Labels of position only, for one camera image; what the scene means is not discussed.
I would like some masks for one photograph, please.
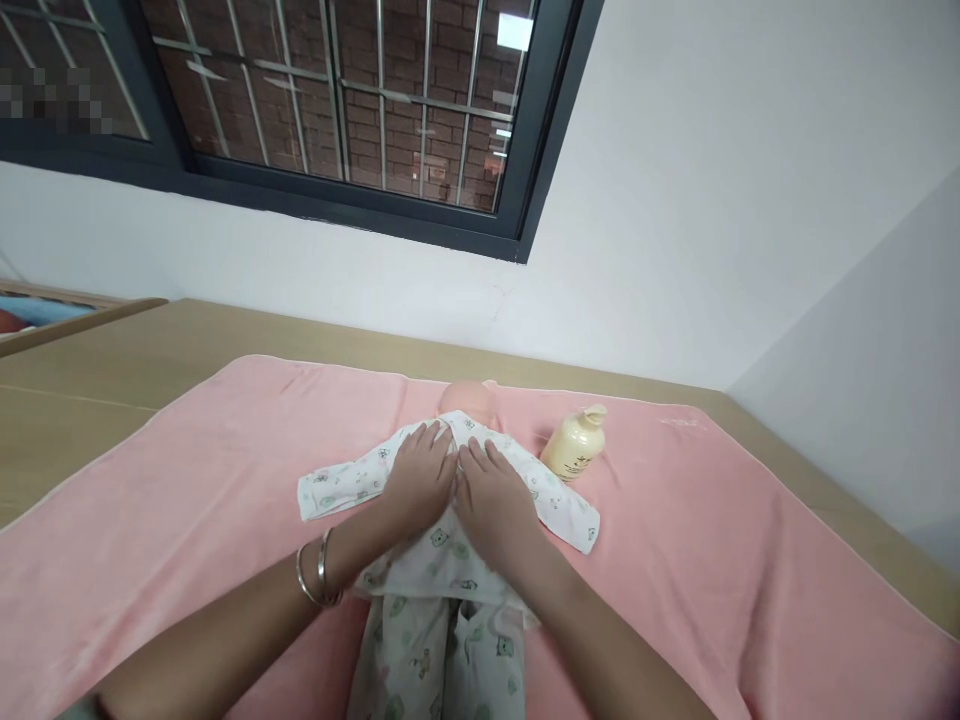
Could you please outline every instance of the dark window frame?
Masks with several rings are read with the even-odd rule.
[[[540,0],[493,214],[196,153],[137,0],[90,0],[149,141],[0,121],[0,160],[526,263],[603,0]]]

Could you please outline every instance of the white baby onesie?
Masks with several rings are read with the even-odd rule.
[[[453,430],[455,447],[471,437],[481,446],[492,440],[526,483],[541,522],[583,554],[590,552],[600,529],[600,514],[586,500],[510,436],[494,432],[460,411],[445,413],[440,420]],[[400,443],[418,427],[419,423],[401,428],[356,462],[321,468],[302,477],[297,486],[300,517],[304,521],[323,517],[382,493]],[[506,582],[474,553],[451,507],[432,531],[370,565],[358,578],[357,589],[370,595],[506,603],[526,610]]]
[[[492,440],[523,478],[543,524],[580,552],[590,552],[600,515],[589,503],[513,438],[459,411],[440,420],[453,430],[451,450],[471,437],[481,445]],[[400,444],[417,427],[401,428],[356,462],[301,478],[297,498],[303,520],[382,493]],[[524,718],[523,627],[531,616],[476,555],[453,508],[421,538],[366,568],[356,587],[372,596],[372,604],[348,720]]]

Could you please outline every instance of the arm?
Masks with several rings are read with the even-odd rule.
[[[602,720],[712,718],[703,701],[547,540],[509,461],[460,450],[457,515],[471,543],[540,618],[591,714]]]
[[[421,426],[397,452],[383,496],[330,534],[326,587],[320,541],[301,560],[314,597],[347,588],[371,562],[439,517],[449,500],[456,453],[451,433]],[[162,632],[107,675],[94,692],[115,720],[222,718],[320,614],[300,588],[296,553]]]

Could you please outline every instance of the hand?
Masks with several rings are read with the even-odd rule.
[[[430,527],[450,503],[457,453],[447,452],[453,431],[448,427],[437,437],[439,429],[439,422],[424,423],[404,439],[380,497],[404,539]]]
[[[533,496],[510,461],[487,440],[486,453],[476,438],[460,448],[463,475],[457,486],[456,512],[474,549],[511,584],[550,543],[540,529]]]

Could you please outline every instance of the window glass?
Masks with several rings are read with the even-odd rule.
[[[141,0],[193,147],[494,212],[531,0]]]
[[[64,133],[148,139],[106,36],[82,0],[15,0],[0,9],[0,117]]]

